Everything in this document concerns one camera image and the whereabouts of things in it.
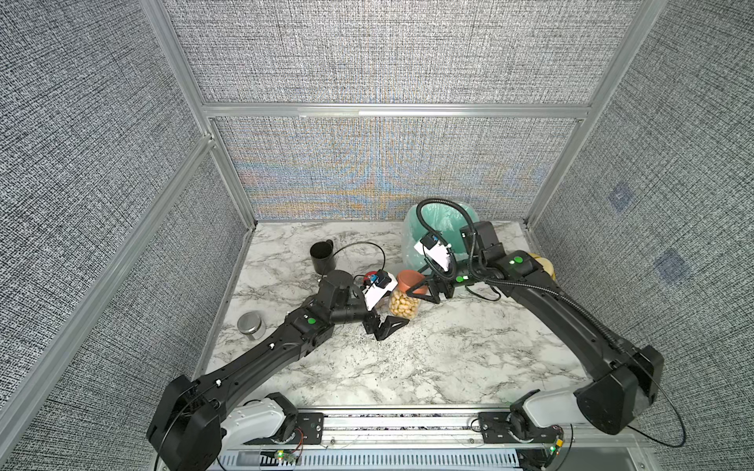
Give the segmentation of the orange lid peanut jar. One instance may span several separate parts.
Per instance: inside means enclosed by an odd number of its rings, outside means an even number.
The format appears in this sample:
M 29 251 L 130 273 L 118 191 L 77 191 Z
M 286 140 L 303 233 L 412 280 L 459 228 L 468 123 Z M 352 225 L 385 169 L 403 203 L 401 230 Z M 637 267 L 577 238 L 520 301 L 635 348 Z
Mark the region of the orange lid peanut jar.
M 416 318 L 420 299 L 408 295 L 408 290 L 425 279 L 420 272 L 402 270 L 397 277 L 398 286 L 393 290 L 389 301 L 389 312 L 393 316 L 412 320 Z

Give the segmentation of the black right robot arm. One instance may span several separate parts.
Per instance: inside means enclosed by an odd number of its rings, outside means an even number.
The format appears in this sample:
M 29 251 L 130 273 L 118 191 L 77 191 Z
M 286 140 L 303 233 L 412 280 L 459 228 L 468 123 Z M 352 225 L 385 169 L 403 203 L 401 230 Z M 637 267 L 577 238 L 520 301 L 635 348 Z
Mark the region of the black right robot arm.
M 432 274 L 408 284 L 406 293 L 433 303 L 452 298 L 456 288 L 485 284 L 534 314 L 579 360 L 587 382 L 557 391 L 534 390 L 512 403 L 510 435 L 529 443 L 550 427 L 590 424 L 616 435 L 659 396 L 664 357 L 654 347 L 639 349 L 596 320 L 568 296 L 530 253 L 506 252 L 488 222 L 461 229 L 467 265 L 459 266 L 441 237 L 427 234 L 417 244 Z

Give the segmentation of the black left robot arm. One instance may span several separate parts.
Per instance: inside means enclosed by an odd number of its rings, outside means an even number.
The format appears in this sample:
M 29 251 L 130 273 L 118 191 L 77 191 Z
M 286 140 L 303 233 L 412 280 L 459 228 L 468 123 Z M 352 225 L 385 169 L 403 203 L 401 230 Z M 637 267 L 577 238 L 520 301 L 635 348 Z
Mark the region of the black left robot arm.
M 376 304 L 390 296 L 397 278 L 380 270 L 366 287 L 350 273 L 334 270 L 318 290 L 289 312 L 283 323 L 250 351 L 196 380 L 181 375 L 170 382 L 147 428 L 147 441 L 171 470 L 206 470 L 218 459 L 224 426 L 233 409 L 252 391 L 328 341 L 338 324 L 359 323 L 376 341 L 406 326 L 406 319 L 381 318 Z

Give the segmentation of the red lid peanut jar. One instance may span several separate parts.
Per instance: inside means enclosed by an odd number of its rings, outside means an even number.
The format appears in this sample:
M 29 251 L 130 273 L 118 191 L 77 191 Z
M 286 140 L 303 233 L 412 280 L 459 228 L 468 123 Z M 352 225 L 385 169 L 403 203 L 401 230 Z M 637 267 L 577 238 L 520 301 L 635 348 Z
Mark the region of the red lid peanut jar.
M 379 272 L 371 271 L 367 272 L 362 278 L 362 284 L 365 287 L 371 286 L 378 279 Z

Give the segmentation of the green trash bin with liner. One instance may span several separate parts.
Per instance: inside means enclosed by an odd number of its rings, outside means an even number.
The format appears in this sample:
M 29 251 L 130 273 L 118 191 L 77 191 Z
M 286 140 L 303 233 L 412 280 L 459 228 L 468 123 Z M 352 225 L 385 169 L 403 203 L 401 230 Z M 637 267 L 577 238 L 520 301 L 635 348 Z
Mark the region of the green trash bin with liner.
M 425 222 L 452 246 L 457 260 L 467 259 L 467 251 L 463 245 L 461 229 L 467 226 L 467 221 L 457 210 L 443 204 L 432 203 L 422 209 Z M 402 258 L 408 269 L 418 270 L 425 264 L 423 255 L 414 246 L 428 231 L 420 224 L 416 216 L 416 204 L 408 210 L 402 225 Z

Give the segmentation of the black mug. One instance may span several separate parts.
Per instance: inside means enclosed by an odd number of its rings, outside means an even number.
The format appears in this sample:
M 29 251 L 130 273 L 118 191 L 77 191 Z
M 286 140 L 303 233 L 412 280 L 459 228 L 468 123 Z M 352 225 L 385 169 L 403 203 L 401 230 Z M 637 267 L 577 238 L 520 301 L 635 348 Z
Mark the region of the black mug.
M 317 275 L 326 276 L 337 267 L 335 260 L 335 243 L 331 239 L 318 241 L 310 247 L 309 256 Z

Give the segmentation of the yellow bamboo steamer basket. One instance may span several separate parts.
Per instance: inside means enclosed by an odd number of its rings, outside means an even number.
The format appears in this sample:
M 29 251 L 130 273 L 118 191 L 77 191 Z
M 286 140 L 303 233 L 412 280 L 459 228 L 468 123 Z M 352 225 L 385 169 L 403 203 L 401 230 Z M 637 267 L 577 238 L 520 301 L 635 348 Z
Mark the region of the yellow bamboo steamer basket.
M 557 280 L 555 267 L 549 259 L 532 252 L 530 252 L 529 255 L 542 266 L 544 271 L 551 277 L 553 281 Z

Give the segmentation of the small silver lid jar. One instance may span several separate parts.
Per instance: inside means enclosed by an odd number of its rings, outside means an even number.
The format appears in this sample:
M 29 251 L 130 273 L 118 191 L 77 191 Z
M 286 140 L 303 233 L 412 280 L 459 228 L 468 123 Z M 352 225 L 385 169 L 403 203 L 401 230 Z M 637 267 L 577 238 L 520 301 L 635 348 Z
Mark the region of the small silver lid jar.
M 257 311 L 245 312 L 237 321 L 239 332 L 252 341 L 259 341 L 265 337 L 266 324 Z

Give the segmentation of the aluminium front rail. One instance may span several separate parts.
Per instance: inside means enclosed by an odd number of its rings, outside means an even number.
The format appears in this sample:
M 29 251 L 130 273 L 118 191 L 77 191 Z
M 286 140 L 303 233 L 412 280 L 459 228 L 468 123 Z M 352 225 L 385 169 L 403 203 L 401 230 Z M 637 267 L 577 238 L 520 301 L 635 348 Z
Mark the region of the aluminium front rail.
M 231 436 L 206 470 L 657 470 L 648 445 L 632 433 L 604 435 L 585 425 L 558 426 L 554 444 L 486 445 L 479 412 L 502 407 L 295 408 L 253 400 L 224 421 Z M 323 413 L 320 445 L 244 445 L 269 438 L 286 418 Z

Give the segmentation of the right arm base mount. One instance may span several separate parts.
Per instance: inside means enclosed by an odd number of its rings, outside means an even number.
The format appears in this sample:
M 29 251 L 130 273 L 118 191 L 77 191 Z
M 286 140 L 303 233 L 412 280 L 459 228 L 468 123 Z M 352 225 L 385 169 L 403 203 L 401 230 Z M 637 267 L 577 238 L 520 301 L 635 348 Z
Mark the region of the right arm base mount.
M 479 412 L 478 425 L 486 445 L 554 444 L 563 437 L 559 427 L 537 428 L 517 413 L 509 411 Z

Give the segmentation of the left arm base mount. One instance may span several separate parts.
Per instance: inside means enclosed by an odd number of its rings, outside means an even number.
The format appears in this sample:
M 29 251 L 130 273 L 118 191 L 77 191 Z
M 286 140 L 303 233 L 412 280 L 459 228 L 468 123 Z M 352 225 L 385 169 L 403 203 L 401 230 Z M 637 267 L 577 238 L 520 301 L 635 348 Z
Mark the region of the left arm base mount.
M 244 445 L 283 445 L 292 447 L 303 445 L 320 445 L 324 431 L 323 413 L 299 412 L 296 419 L 286 418 L 278 431 L 269 438 L 257 438 L 243 441 Z

